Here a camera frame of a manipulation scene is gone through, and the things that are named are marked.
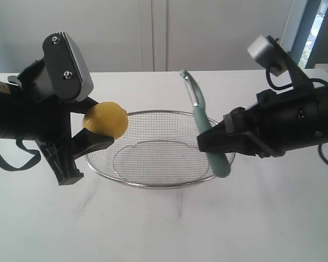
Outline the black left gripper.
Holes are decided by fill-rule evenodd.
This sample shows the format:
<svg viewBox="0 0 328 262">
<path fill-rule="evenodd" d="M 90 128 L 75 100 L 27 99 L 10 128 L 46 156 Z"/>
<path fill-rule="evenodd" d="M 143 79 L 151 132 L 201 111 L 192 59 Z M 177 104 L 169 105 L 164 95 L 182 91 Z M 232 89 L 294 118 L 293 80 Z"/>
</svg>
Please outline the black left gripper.
<svg viewBox="0 0 328 262">
<path fill-rule="evenodd" d="M 111 136 L 99 135 L 86 128 L 72 137 L 70 112 L 86 114 L 98 102 L 86 97 L 67 106 L 54 93 L 43 59 L 8 80 L 20 87 L 24 105 L 20 128 L 23 139 L 36 142 L 60 186 L 75 184 L 84 177 L 75 159 L 105 150 L 114 143 Z"/>
</svg>

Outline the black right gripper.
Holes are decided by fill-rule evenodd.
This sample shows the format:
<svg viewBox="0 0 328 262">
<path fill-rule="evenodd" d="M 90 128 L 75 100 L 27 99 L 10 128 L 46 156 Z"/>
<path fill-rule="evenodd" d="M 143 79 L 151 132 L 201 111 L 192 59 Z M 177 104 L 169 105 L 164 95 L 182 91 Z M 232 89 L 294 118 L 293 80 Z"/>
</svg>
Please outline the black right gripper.
<svg viewBox="0 0 328 262">
<path fill-rule="evenodd" d="M 201 152 L 281 157 L 314 146 L 314 89 L 256 95 L 253 106 L 235 108 L 197 137 Z"/>
</svg>

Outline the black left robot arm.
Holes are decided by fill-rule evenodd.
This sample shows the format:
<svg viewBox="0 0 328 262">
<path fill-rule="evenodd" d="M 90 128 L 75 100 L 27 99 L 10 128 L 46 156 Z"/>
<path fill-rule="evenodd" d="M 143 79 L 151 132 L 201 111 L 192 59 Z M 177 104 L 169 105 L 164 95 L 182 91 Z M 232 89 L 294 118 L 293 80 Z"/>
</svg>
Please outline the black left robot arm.
<svg viewBox="0 0 328 262">
<path fill-rule="evenodd" d="M 60 186 L 83 178 L 75 160 L 108 148 L 110 136 L 83 128 L 71 131 L 71 113 L 85 114 L 97 102 L 86 97 L 81 102 L 62 100 L 53 90 L 44 61 L 35 61 L 18 76 L 0 81 L 0 139 L 13 139 L 19 149 L 33 157 L 23 166 L 10 165 L 0 154 L 0 168 L 24 171 L 45 158 Z"/>
</svg>

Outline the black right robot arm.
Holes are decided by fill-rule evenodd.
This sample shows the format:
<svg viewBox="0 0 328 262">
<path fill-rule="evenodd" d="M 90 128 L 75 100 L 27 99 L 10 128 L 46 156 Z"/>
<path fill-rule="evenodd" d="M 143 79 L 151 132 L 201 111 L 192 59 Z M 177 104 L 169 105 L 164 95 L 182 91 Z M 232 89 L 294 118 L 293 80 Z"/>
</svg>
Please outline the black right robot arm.
<svg viewBox="0 0 328 262">
<path fill-rule="evenodd" d="M 287 151 L 328 143 L 328 85 L 308 90 L 257 94 L 197 137 L 202 152 L 281 157 Z"/>
</svg>

